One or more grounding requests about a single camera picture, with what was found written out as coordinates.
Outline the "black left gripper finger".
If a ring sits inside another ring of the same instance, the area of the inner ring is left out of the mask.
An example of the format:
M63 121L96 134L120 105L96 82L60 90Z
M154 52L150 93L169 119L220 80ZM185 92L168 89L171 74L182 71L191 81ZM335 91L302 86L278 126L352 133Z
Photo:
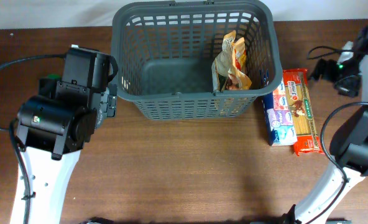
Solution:
M107 117L113 118L116 116L117 109L117 85L109 84L109 100L108 100L108 110Z
M107 118L108 100L109 100L109 92L105 91L101 93L101 100L96 119L96 128L99 128L102 125L103 121Z

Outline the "orange spaghetti packet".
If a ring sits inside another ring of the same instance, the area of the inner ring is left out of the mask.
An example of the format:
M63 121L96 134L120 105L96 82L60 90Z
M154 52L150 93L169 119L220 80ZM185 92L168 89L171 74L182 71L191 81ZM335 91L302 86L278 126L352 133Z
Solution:
M310 152L323 154L311 107L307 71L306 68L283 71L288 107L297 135L297 142L293 145L297 156Z

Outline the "blue tissue multipack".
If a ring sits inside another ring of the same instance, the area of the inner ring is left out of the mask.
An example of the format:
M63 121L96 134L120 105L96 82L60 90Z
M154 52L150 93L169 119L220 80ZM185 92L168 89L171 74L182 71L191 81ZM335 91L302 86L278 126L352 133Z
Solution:
M268 141L271 146L291 146L297 142L292 113L281 80L278 87L262 98Z

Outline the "beige snack bag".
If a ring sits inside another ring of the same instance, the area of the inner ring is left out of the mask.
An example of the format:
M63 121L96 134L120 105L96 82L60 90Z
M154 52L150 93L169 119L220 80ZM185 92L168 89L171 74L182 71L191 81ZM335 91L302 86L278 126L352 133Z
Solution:
M211 66L213 91L249 90L252 81L246 72L247 54L244 38L236 39L236 31L233 30L223 37L221 47L221 52Z

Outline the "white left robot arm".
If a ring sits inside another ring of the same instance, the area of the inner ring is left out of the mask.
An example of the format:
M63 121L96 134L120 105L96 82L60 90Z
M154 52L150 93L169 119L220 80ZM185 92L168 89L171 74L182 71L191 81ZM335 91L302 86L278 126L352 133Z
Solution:
M63 75L41 78L9 125L19 166L11 223L60 222L81 150L116 115L115 58L76 45L62 57Z

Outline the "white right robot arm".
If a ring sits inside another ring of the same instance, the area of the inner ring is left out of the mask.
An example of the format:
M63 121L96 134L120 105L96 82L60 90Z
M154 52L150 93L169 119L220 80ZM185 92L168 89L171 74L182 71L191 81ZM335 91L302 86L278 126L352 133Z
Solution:
M309 79L324 79L333 83L340 95L360 101L336 108L325 120L320 132L320 146L329 160L328 167L314 189L298 204L282 215L279 223L328 223L329 215L344 196L368 177L368 26L354 41L343 48L328 48L338 54L338 60L318 61ZM324 130L338 112L358 106L358 110L335 132L330 146L324 143Z

